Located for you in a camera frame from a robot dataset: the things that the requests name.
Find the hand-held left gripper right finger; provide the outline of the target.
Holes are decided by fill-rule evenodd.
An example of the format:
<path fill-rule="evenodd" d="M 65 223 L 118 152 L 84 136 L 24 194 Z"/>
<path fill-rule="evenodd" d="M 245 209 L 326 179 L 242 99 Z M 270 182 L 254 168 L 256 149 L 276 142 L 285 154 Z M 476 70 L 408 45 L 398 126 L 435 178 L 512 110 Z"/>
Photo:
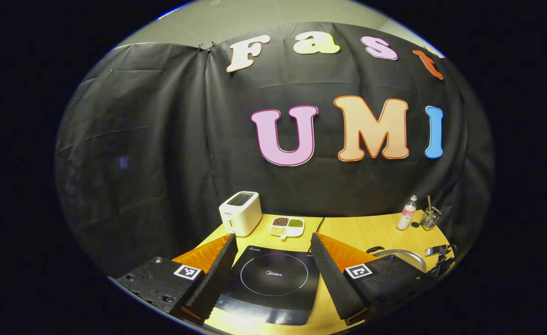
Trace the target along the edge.
<path fill-rule="evenodd" d="M 437 282 L 399 257 L 398 250 L 372 255 L 313 233 L 311 253 L 339 318 L 348 326 L 386 316 Z"/>

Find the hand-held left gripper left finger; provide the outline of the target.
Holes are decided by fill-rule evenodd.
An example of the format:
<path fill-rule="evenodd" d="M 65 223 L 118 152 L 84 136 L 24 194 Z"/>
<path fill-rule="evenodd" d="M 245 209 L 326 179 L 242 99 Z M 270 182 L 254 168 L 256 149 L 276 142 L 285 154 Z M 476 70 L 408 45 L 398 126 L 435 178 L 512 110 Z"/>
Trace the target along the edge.
<path fill-rule="evenodd" d="M 201 326 L 226 286 L 237 251 L 235 234 L 226 234 L 172 260 L 152 257 L 115 282 L 161 312 Z"/>

